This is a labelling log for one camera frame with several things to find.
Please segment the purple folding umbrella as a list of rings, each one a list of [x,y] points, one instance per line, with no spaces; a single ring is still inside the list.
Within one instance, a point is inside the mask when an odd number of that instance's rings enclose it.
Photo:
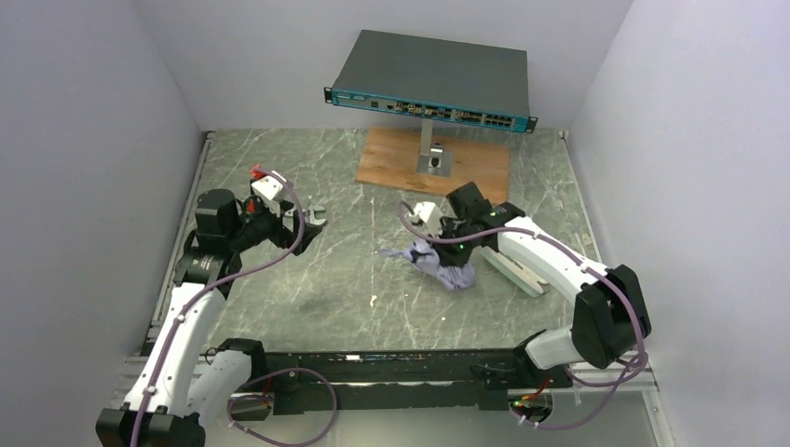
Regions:
[[[441,265],[439,253],[424,239],[416,239],[406,249],[382,248],[377,254],[408,261],[416,270],[438,279],[448,291],[467,290],[475,283],[476,270],[471,264]]]

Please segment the mint green umbrella case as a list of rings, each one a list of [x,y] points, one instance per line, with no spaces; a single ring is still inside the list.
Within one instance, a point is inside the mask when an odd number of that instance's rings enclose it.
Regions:
[[[531,297],[539,297],[548,291],[548,282],[524,265],[512,258],[493,251],[488,247],[481,248],[484,259],[500,274],[513,282],[519,289]]]

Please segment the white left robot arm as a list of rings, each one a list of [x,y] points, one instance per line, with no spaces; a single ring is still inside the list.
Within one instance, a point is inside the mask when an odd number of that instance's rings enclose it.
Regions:
[[[101,445],[202,446],[207,425],[231,395],[268,373],[259,341],[228,339],[210,365],[199,363],[203,344],[241,276],[241,253],[269,241],[301,254],[326,225],[325,209],[298,214],[281,187],[265,180],[250,192],[244,200],[227,189],[198,197],[160,334],[121,405],[101,411],[95,425]]]

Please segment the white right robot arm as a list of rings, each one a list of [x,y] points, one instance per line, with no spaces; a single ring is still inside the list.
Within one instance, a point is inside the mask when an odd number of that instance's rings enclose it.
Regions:
[[[447,199],[452,216],[428,202],[410,213],[411,221],[431,237],[442,266],[460,267],[474,249],[488,249],[536,274],[572,305],[567,326],[524,342],[529,366],[549,370],[586,362],[604,369],[633,348],[644,350],[651,323],[630,267],[607,267],[573,251],[517,206],[484,198],[475,183],[457,188]]]

